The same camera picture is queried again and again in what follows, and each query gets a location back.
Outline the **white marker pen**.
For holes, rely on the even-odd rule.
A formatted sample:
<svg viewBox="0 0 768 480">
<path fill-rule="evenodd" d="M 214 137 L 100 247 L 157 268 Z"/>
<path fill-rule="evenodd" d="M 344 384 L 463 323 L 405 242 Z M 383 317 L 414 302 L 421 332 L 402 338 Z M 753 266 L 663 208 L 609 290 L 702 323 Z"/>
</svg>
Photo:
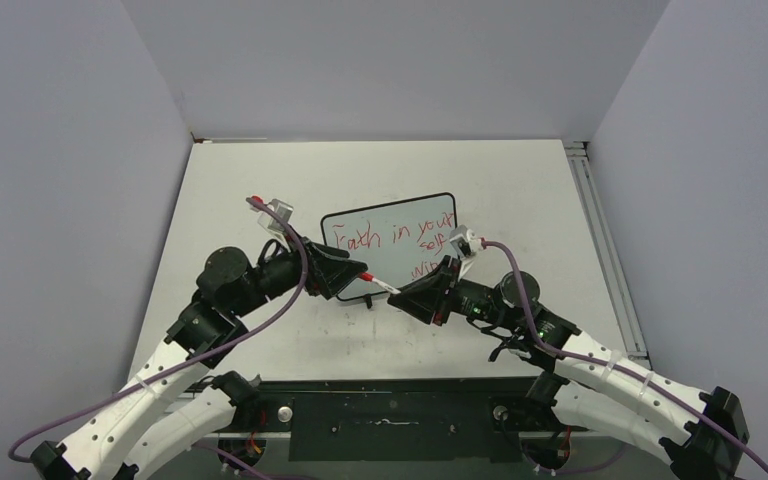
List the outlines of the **white marker pen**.
<svg viewBox="0 0 768 480">
<path fill-rule="evenodd" d="M 384 291 L 386 291 L 386 292 L 388 292 L 389 294 L 392 294 L 392 295 L 398 295 L 398 294 L 401 293 L 401 291 L 399 289 L 397 289 L 396 287 L 393 287 L 392 285 L 384 282 L 383 280 L 378 279 L 377 277 L 375 277 L 375 280 L 373 282 L 368 282 L 368 283 L 373 283 L 373 284 L 377 285 L 378 287 L 380 287 L 381 289 L 383 289 Z"/>
</svg>

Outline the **small black-framed whiteboard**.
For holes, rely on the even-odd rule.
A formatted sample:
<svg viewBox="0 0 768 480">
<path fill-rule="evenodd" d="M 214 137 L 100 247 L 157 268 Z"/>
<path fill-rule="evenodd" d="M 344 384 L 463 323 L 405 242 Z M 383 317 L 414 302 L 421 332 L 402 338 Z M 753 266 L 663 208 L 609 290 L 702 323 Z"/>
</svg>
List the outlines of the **small black-framed whiteboard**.
<svg viewBox="0 0 768 480">
<path fill-rule="evenodd" d="M 367 265 L 369 273 L 402 287 L 430 273 L 455 250 L 456 199 L 449 192 L 331 213 L 320 221 L 324 243 Z"/>
</svg>

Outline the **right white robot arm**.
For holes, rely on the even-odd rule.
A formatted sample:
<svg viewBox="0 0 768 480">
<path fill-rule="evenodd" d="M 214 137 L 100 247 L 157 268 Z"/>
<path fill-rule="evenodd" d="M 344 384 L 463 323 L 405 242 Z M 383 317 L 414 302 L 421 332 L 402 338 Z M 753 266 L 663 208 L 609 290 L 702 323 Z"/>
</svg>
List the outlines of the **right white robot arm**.
<svg viewBox="0 0 768 480">
<path fill-rule="evenodd" d="M 446 256 L 424 277 L 391 291 L 388 303 L 429 325 L 450 315 L 541 369 L 525 402 L 539 428 L 560 422 L 611 436 L 666 463 L 678 479 L 732 479 L 748 428 L 739 398 L 660 375 L 601 344 L 539 301 L 537 281 L 509 272 L 493 287 L 463 278 Z"/>
</svg>

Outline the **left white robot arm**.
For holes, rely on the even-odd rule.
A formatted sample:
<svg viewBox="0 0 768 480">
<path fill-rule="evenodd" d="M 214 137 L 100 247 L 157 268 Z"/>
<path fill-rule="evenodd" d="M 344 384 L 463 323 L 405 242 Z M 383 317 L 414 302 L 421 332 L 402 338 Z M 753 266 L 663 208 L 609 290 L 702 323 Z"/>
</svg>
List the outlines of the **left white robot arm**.
<svg viewBox="0 0 768 480">
<path fill-rule="evenodd" d="M 299 250 L 270 243 L 275 252 L 263 252 L 255 264 L 236 247 L 208 257 L 191 303 L 122 389 L 122 398 L 63 440 L 32 452 L 42 478 L 146 479 L 205 435 L 255 423 L 258 390 L 234 371 L 219 375 L 177 412 L 166 410 L 248 334 L 242 316 L 288 291 L 330 299 L 368 270 L 348 253 L 309 240 Z"/>
</svg>

